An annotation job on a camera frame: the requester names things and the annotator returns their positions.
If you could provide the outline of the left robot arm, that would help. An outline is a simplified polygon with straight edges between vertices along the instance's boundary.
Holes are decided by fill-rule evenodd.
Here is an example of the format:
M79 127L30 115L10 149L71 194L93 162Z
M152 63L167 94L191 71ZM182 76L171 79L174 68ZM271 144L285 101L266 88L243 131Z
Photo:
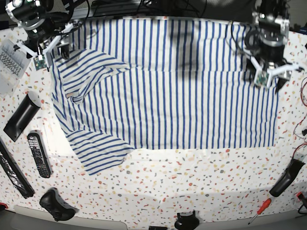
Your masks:
M254 84L268 89L277 80L275 92L291 79L293 71L304 70L283 56L290 28L288 8L286 0L263 0L252 13L255 29L244 37L243 51L249 58Z

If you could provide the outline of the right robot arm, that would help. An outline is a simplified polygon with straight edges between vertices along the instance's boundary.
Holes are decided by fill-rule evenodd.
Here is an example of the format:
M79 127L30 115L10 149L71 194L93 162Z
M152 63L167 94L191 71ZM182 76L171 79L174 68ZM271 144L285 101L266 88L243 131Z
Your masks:
M69 59L69 33L78 28L72 20L75 0L64 0L67 12L53 12L53 0L9 0L5 11L10 19L23 28L28 39L14 46L22 49L27 58L38 58L46 67L52 65L52 51L57 47L63 59Z

